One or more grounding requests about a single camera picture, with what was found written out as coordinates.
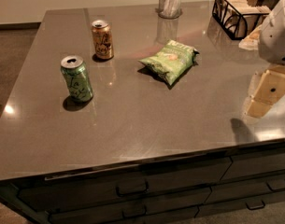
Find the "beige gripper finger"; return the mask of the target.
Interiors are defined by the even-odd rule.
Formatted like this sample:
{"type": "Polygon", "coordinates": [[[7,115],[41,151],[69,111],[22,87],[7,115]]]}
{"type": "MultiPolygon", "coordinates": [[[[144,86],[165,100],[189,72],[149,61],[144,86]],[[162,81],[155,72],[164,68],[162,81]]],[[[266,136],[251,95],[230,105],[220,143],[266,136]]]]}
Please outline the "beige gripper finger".
{"type": "Polygon", "coordinates": [[[257,102],[255,100],[250,100],[249,105],[246,109],[246,113],[248,116],[254,118],[263,117],[269,110],[271,109],[271,105],[257,102]]]}

